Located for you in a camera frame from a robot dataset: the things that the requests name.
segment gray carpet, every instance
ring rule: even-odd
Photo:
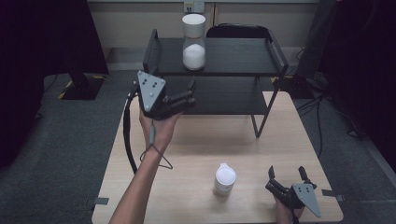
[[[46,87],[54,82],[42,118],[19,157],[0,171],[0,223],[91,223],[134,74],[112,71],[95,101],[59,100],[69,76],[46,78]],[[299,107],[307,100],[293,102]],[[320,162],[335,194],[345,197],[341,223],[395,223],[396,188],[370,153],[373,144],[348,136],[350,123],[334,109],[329,100],[320,106]],[[319,153],[316,108],[302,121]]]

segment black chair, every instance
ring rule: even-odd
[[[258,25],[222,23],[211,27],[206,37],[217,38],[270,38],[268,29]]]

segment wall socket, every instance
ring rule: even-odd
[[[204,13],[205,2],[184,2],[185,13]]]

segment person's arm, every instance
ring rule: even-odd
[[[292,221],[292,213],[290,209],[283,204],[278,198],[275,198],[276,202],[276,223],[277,224],[290,224]],[[300,218],[304,209],[294,209],[294,214],[297,218]]]
[[[163,154],[169,145],[177,119],[180,114],[165,120],[154,120],[146,118],[140,111],[140,124],[146,140],[146,148],[148,149],[144,159],[140,163],[134,178],[132,179],[127,190],[125,190],[110,223],[143,223],[145,220],[146,208],[149,201],[149,193],[157,174],[157,169],[162,156],[160,153],[150,146],[149,129],[151,122],[155,128],[154,146]]]

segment light wood tabletop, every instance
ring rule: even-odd
[[[271,92],[264,92],[265,99]],[[137,166],[145,148],[138,121],[137,99],[131,105],[131,145]],[[256,138],[250,116],[183,115],[164,156],[173,170],[160,167],[148,200],[145,223],[274,223],[274,196],[265,188],[268,169],[274,165],[276,180],[289,188],[303,183],[298,168],[303,166],[315,189],[321,218],[308,209],[302,222],[340,221],[343,213],[334,197],[323,196],[331,186],[309,141],[290,96],[280,91]],[[228,198],[213,193],[215,172],[226,162],[236,172]],[[92,222],[108,223],[134,173],[118,129],[99,192],[108,204],[95,206]]]

